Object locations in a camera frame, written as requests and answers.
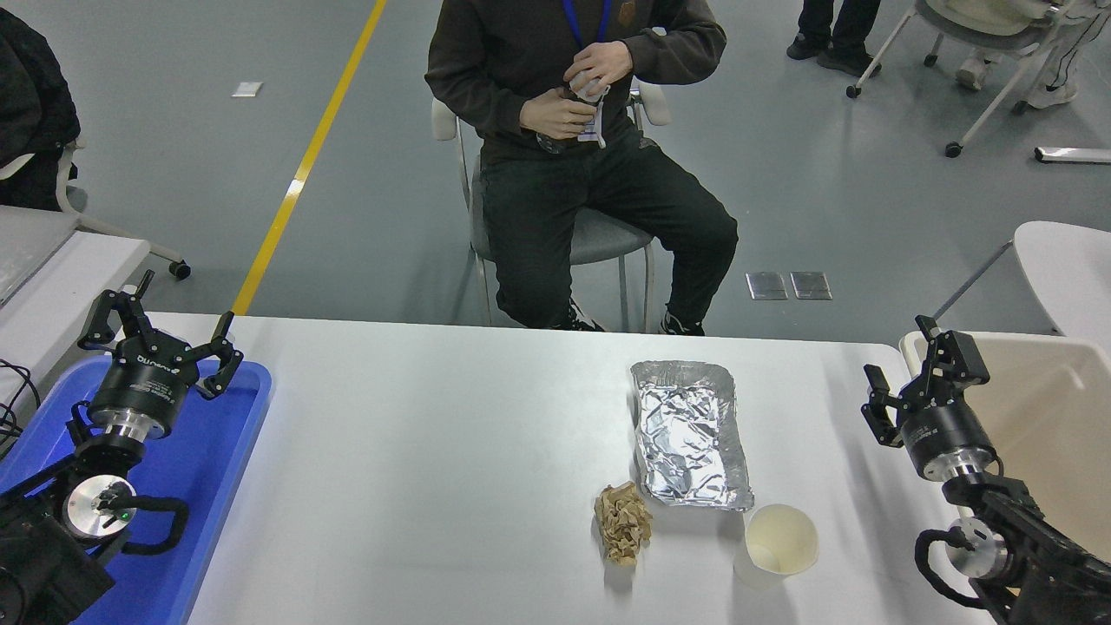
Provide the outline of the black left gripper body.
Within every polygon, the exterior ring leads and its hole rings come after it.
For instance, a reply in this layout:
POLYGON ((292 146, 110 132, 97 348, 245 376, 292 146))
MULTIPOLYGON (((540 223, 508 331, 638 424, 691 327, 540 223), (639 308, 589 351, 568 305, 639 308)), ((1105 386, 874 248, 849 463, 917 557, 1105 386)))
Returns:
POLYGON ((89 405, 92 422, 104 422, 109 412, 123 409, 156 422, 178 419, 189 387, 199 379, 198 367, 186 357, 190 345, 178 337, 156 333, 154 347, 151 352, 140 336, 116 345, 114 363, 89 405))

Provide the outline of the lanyard person's right hand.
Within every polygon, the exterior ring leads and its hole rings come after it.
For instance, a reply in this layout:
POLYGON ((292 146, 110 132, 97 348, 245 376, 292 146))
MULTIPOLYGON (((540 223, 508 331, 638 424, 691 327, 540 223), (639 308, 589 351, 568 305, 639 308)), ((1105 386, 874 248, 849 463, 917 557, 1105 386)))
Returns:
POLYGON ((595 111, 595 105, 568 99, 561 88, 556 88, 528 99, 517 119, 523 130, 567 140, 578 137, 594 120, 595 111))

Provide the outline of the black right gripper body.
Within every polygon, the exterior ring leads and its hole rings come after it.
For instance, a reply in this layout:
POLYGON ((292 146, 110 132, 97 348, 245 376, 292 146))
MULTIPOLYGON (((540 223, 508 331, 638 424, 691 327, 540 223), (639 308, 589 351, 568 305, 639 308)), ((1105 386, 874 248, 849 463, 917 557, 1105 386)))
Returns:
POLYGON ((959 464, 983 470, 993 462, 993 444, 964 400, 934 406, 902 399, 897 429, 915 470, 948 470, 959 464))

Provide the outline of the lanyard person's left hand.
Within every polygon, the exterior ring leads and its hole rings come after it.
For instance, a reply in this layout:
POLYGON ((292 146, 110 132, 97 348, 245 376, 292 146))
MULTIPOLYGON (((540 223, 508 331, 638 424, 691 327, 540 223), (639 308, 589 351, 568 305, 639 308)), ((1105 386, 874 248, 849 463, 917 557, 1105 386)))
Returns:
POLYGON ((573 56, 563 80, 572 91, 598 95, 632 70, 634 59, 623 41, 592 43, 573 56))

